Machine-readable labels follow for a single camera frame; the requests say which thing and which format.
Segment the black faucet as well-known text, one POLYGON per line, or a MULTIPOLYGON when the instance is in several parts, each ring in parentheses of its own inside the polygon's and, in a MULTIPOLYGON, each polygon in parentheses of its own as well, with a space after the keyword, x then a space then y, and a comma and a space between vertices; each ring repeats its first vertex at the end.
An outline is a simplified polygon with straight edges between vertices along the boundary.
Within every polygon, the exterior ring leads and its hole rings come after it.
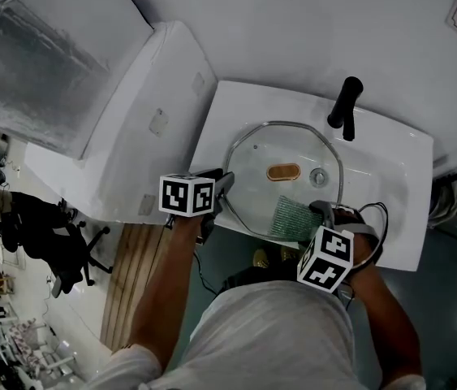
POLYGON ((357 77, 349 76, 346 78, 333 109, 327 117, 327 123, 332 128, 343 129, 345 141, 354 141, 355 139, 354 108, 363 90, 363 84, 357 77))

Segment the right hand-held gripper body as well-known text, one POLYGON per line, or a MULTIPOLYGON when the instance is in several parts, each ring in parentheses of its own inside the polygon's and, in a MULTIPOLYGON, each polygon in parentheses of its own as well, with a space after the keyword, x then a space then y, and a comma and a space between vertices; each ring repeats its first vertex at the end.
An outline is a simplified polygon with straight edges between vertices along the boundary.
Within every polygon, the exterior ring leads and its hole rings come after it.
POLYGON ((379 236, 365 223, 347 223, 333 228, 320 226, 297 265, 297 281, 324 292, 333 292, 350 273, 373 261, 379 251, 379 236), (355 237, 370 240, 372 251, 355 261, 355 237))

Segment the person's left forearm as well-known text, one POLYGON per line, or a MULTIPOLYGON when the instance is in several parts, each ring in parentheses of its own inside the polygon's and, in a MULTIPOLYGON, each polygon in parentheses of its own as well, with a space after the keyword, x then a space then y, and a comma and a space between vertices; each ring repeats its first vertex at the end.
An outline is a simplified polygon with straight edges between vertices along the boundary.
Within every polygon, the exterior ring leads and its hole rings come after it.
POLYGON ((168 367, 179 339, 202 220, 201 216, 175 220, 166 251, 159 259, 131 322, 128 344, 150 350, 163 370, 168 367))

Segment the white metal drying rack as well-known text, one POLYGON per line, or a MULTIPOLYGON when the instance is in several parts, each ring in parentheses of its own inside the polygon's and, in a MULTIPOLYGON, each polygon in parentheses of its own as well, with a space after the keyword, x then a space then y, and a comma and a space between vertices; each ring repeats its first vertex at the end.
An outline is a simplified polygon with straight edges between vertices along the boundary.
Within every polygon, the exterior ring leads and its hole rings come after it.
POLYGON ((0 299, 0 367, 33 390, 77 382, 71 368, 75 359, 59 357, 57 350, 39 337, 39 331, 47 327, 34 318, 20 320, 11 302, 0 299))

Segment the metal sink drain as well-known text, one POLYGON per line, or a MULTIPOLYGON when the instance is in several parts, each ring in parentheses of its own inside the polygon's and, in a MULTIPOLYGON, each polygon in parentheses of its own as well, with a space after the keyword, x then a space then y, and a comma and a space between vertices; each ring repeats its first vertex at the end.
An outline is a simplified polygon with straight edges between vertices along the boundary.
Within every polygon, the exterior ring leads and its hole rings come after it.
POLYGON ((315 168, 309 175, 310 183, 315 188, 323 188, 329 181, 327 172, 322 168, 315 168))

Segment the white sink basin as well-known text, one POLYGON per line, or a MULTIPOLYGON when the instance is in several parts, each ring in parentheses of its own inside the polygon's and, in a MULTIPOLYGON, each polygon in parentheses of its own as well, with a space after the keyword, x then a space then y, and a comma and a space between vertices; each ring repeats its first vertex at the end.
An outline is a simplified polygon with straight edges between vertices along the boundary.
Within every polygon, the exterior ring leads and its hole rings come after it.
MULTIPOLYGON (((425 239, 432 184, 433 140, 400 122, 355 109, 355 139, 327 123, 326 98, 232 81, 219 83, 193 155, 191 171, 220 167, 231 145, 251 128, 281 120, 307 124, 325 136, 343 163, 340 204, 357 209, 385 241, 380 267, 415 271, 425 239)), ((219 226, 246 231, 226 203, 219 226)))

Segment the wooden slat platform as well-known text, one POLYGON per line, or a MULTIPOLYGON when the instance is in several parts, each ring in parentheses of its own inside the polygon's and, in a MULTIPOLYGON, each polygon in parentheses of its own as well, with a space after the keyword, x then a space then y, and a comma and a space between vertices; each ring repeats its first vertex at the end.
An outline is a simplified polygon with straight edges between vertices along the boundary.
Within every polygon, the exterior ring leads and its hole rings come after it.
POLYGON ((136 305, 170 241, 162 225, 126 224, 106 294, 100 342, 115 352, 127 343, 136 305))

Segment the black office chair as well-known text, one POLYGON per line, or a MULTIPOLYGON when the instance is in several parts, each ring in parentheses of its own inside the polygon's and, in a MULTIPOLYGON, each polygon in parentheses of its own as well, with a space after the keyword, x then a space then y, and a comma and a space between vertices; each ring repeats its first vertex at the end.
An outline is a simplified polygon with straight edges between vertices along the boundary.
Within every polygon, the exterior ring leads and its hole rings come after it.
POLYGON ((68 294, 81 281, 93 286, 89 268, 111 274, 112 266, 103 266, 91 252, 99 240, 110 233, 105 226, 91 240, 85 240, 86 222, 75 220, 78 210, 68 210, 65 202, 55 205, 26 193, 13 192, 8 211, 1 216, 4 248, 14 253, 22 248, 31 259, 44 261, 54 275, 51 294, 68 294))

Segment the person's black trousers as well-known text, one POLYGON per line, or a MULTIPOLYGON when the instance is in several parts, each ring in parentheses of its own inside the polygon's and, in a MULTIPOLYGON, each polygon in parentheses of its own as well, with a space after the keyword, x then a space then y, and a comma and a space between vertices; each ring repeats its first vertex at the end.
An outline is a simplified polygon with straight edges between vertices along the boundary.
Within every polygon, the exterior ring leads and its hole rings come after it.
POLYGON ((283 280, 297 281, 296 264, 282 263, 278 266, 271 266, 269 268, 251 266, 227 277, 222 283, 220 293, 245 285, 283 280))

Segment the person's white shirt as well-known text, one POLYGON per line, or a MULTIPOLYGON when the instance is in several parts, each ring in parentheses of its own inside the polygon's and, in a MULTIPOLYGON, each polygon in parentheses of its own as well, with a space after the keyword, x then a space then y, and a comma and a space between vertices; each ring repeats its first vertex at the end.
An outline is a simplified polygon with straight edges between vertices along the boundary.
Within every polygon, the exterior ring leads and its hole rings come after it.
POLYGON ((337 297, 273 281, 215 298, 173 370, 133 344, 82 390, 368 390, 354 361, 351 320, 337 297))

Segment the pale hanging towel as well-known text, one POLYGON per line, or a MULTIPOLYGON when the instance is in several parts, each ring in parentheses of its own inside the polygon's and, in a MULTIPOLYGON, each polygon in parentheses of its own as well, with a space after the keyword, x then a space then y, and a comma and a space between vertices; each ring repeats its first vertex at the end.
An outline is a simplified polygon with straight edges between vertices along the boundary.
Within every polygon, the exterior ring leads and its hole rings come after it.
POLYGON ((445 223, 457 213, 457 180, 435 182, 432 186, 428 228, 445 223))

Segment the person's right forearm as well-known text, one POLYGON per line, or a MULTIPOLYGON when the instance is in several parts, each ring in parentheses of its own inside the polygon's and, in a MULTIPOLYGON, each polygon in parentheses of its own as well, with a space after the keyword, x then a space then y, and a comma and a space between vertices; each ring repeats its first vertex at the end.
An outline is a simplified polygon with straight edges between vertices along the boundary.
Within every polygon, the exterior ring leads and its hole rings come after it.
POLYGON ((421 375, 420 341, 403 307, 372 264, 350 277, 355 295, 364 305, 373 345, 382 370, 382 385, 408 375, 421 375))

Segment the white foam box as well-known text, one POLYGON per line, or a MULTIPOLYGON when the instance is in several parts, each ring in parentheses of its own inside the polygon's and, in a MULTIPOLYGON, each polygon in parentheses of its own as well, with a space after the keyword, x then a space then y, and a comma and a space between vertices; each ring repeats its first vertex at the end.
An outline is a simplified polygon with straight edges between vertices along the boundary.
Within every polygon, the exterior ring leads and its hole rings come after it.
POLYGON ((188 171, 217 84, 189 28, 159 23, 111 96, 82 158, 29 144, 24 163, 91 219, 162 225, 159 180, 188 171))

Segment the green scrubbing sponge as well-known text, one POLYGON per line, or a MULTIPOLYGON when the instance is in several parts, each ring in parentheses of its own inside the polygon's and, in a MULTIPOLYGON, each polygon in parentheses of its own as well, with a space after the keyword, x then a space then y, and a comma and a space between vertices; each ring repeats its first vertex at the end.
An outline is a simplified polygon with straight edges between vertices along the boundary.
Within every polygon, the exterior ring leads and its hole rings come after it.
POLYGON ((275 207, 268 235, 277 241, 310 241, 321 226, 323 215, 309 206, 281 195, 275 207))

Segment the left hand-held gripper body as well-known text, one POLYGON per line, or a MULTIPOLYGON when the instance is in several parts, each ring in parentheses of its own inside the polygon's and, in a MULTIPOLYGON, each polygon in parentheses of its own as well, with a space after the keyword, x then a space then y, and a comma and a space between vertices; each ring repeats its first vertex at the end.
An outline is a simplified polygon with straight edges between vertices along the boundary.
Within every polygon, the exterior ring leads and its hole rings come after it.
POLYGON ((215 226, 213 213, 215 182, 223 176, 221 168, 195 174, 162 175, 159 182, 158 210, 167 213, 165 227, 172 229, 175 219, 200 216, 198 245, 203 245, 215 226))

